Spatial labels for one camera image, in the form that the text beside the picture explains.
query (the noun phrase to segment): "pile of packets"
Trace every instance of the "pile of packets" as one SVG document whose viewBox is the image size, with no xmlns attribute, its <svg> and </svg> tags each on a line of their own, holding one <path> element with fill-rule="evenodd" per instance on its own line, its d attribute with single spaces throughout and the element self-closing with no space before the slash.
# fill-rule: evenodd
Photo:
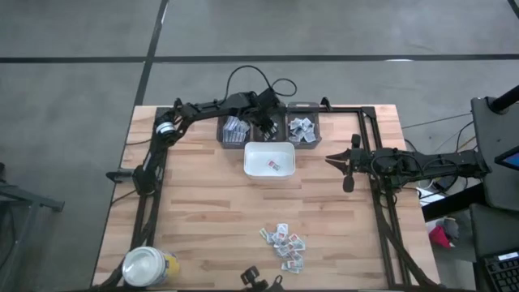
<svg viewBox="0 0 519 292">
<path fill-rule="evenodd" d="M 230 116 L 224 125 L 225 143 L 241 143 L 245 141 L 248 131 L 251 129 L 248 123 L 240 121 L 239 118 Z"/>
<path fill-rule="evenodd" d="M 283 271 L 291 273 L 300 273 L 302 271 L 303 260 L 302 255 L 298 251 L 304 251 L 307 247 L 297 234 L 288 235 L 288 224 L 278 224 L 275 233 L 269 233 L 265 228 L 262 228 L 259 233 L 268 244 L 274 246 L 277 256 L 287 260 L 281 265 Z"/>
<path fill-rule="evenodd" d="M 289 140 L 291 142 L 301 142 L 304 139 L 308 143 L 314 142 L 316 140 L 314 126 L 314 123 L 308 118 L 295 118 L 290 122 Z"/>
</svg>

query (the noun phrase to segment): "white label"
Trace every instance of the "white label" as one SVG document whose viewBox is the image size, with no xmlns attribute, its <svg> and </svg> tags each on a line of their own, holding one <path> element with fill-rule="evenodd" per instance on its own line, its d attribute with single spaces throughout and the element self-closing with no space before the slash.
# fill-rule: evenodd
<svg viewBox="0 0 519 292">
<path fill-rule="evenodd" d="M 500 260 L 510 260 L 510 259 L 513 259 L 514 257 L 518 257 L 518 256 L 519 256 L 519 254 L 517 254 L 516 252 L 511 252 L 506 255 L 500 255 L 497 258 Z"/>
</svg>

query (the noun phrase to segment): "computer monitor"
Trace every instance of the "computer monitor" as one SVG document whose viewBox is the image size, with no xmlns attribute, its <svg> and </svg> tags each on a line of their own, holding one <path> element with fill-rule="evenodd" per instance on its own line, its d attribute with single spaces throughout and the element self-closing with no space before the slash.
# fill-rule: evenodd
<svg viewBox="0 0 519 292">
<path fill-rule="evenodd" d="M 519 146 L 499 155 L 494 162 L 513 170 L 519 170 Z"/>
</svg>

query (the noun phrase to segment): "white bowl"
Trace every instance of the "white bowl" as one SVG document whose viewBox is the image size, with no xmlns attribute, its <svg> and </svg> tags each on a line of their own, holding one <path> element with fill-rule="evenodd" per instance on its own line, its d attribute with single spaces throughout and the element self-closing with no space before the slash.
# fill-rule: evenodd
<svg viewBox="0 0 519 292">
<path fill-rule="evenodd" d="M 295 172 L 295 148 L 289 142 L 249 142 L 243 170 L 252 179 L 284 179 Z"/>
</svg>

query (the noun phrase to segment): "white can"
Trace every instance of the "white can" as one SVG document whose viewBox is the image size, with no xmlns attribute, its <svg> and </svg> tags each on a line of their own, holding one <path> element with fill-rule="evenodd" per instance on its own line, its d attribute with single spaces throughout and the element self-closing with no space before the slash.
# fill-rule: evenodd
<svg viewBox="0 0 519 292">
<path fill-rule="evenodd" d="M 122 262 L 124 280 L 135 287 L 160 285 L 178 274 L 177 257 L 153 247 L 137 247 Z"/>
</svg>

